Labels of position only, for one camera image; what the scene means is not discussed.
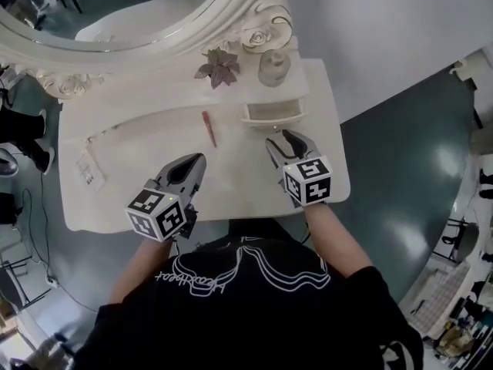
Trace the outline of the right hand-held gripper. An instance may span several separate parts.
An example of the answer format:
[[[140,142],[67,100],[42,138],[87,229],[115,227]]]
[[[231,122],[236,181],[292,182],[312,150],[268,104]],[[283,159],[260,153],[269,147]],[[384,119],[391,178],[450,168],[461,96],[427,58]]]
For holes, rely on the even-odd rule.
[[[280,174],[278,181],[293,207],[306,207],[326,203],[331,195],[333,169],[325,156],[321,156],[315,142],[291,129],[283,129],[284,139],[290,144],[294,158],[270,138],[265,140],[269,157]]]

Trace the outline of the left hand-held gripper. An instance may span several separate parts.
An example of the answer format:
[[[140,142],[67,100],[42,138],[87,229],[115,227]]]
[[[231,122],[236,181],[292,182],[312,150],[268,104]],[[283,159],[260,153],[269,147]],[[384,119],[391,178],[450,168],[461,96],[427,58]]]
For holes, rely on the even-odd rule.
[[[186,155],[166,164],[155,180],[148,180],[126,205],[132,229],[149,239],[164,242],[179,235],[188,238],[198,212],[192,199],[206,171],[202,153]]]

